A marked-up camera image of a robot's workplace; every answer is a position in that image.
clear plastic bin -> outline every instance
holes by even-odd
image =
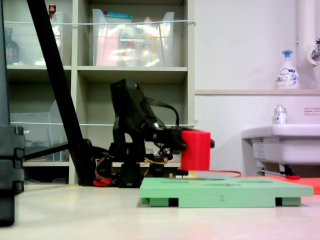
[[[71,65],[72,26],[63,12],[56,12],[51,20],[63,65]],[[7,64],[45,66],[35,26],[26,23],[4,23]]]
[[[119,67],[173,67],[173,22],[104,24],[108,19],[93,9],[93,65]],[[173,21],[167,12],[163,21]]]
[[[14,126],[23,127],[26,153],[67,142],[65,129],[62,125],[56,101],[54,101],[49,112],[11,113],[10,121]],[[69,151],[56,152],[31,161],[68,162]]]

wire rod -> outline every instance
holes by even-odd
[[[4,21],[5,24],[34,24],[33,22],[25,21]],[[51,23],[51,25],[137,25],[137,24],[162,24],[162,23],[190,23],[196,26],[195,21],[191,20],[174,20],[174,21],[153,21],[153,22],[128,22],[128,23]]]
[[[31,124],[31,125],[63,125],[63,123],[47,123],[47,122],[18,122],[12,121],[11,124]],[[80,126],[110,126],[112,127],[113,124],[90,124],[90,123],[80,123]],[[168,127],[174,127],[175,124],[166,124]],[[194,127],[196,124],[180,124],[182,127]]]

blue pump head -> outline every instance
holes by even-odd
[[[293,54],[294,52],[291,50],[285,50],[282,52],[285,58],[290,58],[290,55]]]

black stand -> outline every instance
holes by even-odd
[[[83,139],[45,1],[27,0],[27,3],[68,143],[25,155],[23,128],[10,126],[3,3],[0,0],[0,226],[12,225],[15,221],[14,197],[24,190],[23,159],[69,149],[79,184],[93,186],[95,158],[104,157],[108,152]]]
[[[15,195],[24,190],[22,127],[10,126],[4,17],[0,0],[0,226],[15,221]]]

shelf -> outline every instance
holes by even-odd
[[[69,167],[68,161],[24,161],[24,167]]]
[[[307,96],[307,95],[320,95],[320,89],[274,89],[274,90],[215,90],[215,89],[199,89],[194,91],[196,96]]]
[[[37,65],[7,65],[10,83],[49,83],[46,66]],[[64,66],[65,76],[71,81],[71,66]]]
[[[91,4],[115,5],[183,5],[184,0],[89,0]]]
[[[122,162],[113,162],[112,163],[112,167],[114,168],[120,168],[121,167]],[[149,167],[149,163],[147,163],[146,165],[141,165],[141,167]],[[181,163],[180,162],[169,162],[167,164],[164,165],[165,168],[179,168],[181,167]]]
[[[78,72],[90,83],[110,84],[124,78],[138,84],[182,84],[187,67],[119,67],[119,66],[78,66]]]

